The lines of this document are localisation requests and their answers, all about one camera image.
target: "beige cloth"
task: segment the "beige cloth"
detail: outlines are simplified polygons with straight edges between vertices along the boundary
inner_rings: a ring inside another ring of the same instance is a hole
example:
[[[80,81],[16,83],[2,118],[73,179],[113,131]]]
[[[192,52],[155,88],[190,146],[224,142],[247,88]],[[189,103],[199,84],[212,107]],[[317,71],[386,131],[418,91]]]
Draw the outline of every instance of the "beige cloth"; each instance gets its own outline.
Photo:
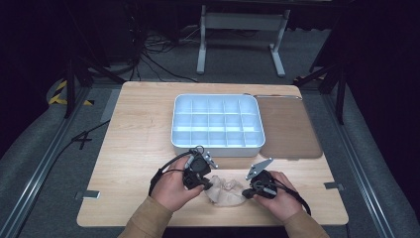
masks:
[[[246,200],[242,196],[244,187],[240,182],[234,179],[226,181],[218,176],[211,177],[210,182],[213,185],[208,190],[205,190],[205,193],[215,206],[236,206]]]

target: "person's hand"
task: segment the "person's hand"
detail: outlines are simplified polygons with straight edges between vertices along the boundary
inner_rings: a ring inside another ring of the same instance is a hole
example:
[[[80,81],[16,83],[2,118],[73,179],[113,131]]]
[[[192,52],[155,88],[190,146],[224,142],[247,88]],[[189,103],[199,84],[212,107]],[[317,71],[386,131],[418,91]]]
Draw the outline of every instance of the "person's hand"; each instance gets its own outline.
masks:
[[[179,171],[163,174],[151,194],[153,199],[172,212],[179,210],[186,202],[198,196],[204,187],[199,185],[191,190],[184,187],[183,172],[180,171],[184,170],[188,158],[183,157],[172,163],[167,170]]]
[[[281,181],[288,188],[296,190],[288,178],[279,172],[269,172],[275,179]],[[281,222],[302,210],[302,204],[285,190],[278,188],[277,196],[274,199],[268,199],[259,195],[254,195],[254,200],[267,208]]]

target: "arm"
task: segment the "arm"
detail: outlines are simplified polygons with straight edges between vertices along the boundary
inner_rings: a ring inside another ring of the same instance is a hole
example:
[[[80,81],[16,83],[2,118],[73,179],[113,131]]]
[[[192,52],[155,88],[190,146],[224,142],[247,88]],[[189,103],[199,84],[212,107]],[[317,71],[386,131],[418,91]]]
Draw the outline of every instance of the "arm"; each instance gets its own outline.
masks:
[[[287,187],[296,190],[288,178],[279,172],[270,172],[271,175],[284,183]],[[290,238],[326,238],[329,237],[325,230],[302,208],[302,205],[290,194],[282,189],[277,189],[274,199],[267,199],[259,195],[254,200],[267,208],[279,219]]]
[[[165,173],[157,182],[151,196],[139,206],[128,221],[120,238],[161,237],[173,212],[200,194],[203,186],[186,190],[182,183],[182,172],[188,157],[183,157],[167,169],[177,170]]]

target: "metal bracket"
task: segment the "metal bracket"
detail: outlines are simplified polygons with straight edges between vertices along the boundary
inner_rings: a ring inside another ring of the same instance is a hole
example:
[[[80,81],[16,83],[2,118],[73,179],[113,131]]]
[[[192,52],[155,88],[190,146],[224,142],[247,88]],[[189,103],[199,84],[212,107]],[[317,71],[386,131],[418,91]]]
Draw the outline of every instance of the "metal bracket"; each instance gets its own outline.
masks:
[[[210,156],[210,152],[206,153],[206,156],[204,157],[204,160],[214,169],[218,169],[219,166],[213,161],[213,159]]]
[[[325,189],[333,189],[336,188],[337,190],[344,190],[344,187],[341,183],[336,183],[334,181],[324,182]]]
[[[271,164],[272,158],[268,158],[268,160],[265,160],[263,162],[259,162],[258,164],[251,165],[250,171],[248,172],[248,175],[245,176],[246,180],[252,179],[259,175],[269,164]]]
[[[101,195],[101,192],[98,191],[98,190],[86,190],[85,192],[78,191],[76,193],[76,195],[74,196],[74,199],[76,199],[76,200],[82,200],[84,198],[97,199],[97,198],[99,198],[100,195]]]

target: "gray carpet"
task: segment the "gray carpet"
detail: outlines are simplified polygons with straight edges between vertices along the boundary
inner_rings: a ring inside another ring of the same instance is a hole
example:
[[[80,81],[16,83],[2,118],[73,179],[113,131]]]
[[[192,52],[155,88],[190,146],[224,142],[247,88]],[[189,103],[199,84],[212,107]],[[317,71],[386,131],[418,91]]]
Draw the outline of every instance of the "gray carpet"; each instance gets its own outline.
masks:
[[[195,73],[198,44],[194,42],[176,47],[168,53],[151,55],[151,57],[171,72],[193,77],[200,82],[290,84],[296,76],[308,74],[309,66],[328,33],[327,31],[285,33],[280,48],[280,57],[286,71],[285,78],[276,76],[267,49],[270,39],[275,38],[275,35],[271,33],[257,33],[253,37],[243,37],[229,32],[211,34],[207,41],[208,54],[203,75]],[[130,75],[131,73],[128,72],[122,76],[128,79]],[[134,73],[133,80],[158,81],[158,76],[165,81],[188,81],[168,74],[148,59],[140,63],[139,75]],[[120,87],[107,78],[95,80],[87,98],[94,100],[94,105],[81,107],[64,137],[64,144],[79,133],[101,124],[110,117]],[[352,173],[345,148],[338,132],[332,127],[333,119],[328,114],[322,96],[312,90],[302,90],[302,94],[335,181],[345,188],[341,191],[341,195],[350,217],[348,227],[325,226],[325,229],[331,237],[348,237],[349,234],[351,237],[379,237],[360,187]],[[0,161],[0,224],[2,226],[48,148],[64,111],[64,105],[52,105],[22,134]],[[395,237],[418,237],[420,228],[411,206],[386,167],[349,90],[346,94],[344,120],[345,128],[361,158]],[[74,199],[74,196],[78,191],[85,190],[88,185],[106,129],[107,125],[89,133],[88,138],[92,141],[87,142],[82,150],[80,150],[80,143],[73,143],[58,158],[20,237],[116,237],[122,231],[123,227],[82,228],[76,224],[81,201]],[[165,237],[193,235],[196,237],[215,237],[216,235],[221,237],[256,237],[257,235],[283,237],[284,231],[281,228],[201,230],[170,228],[165,233]]]

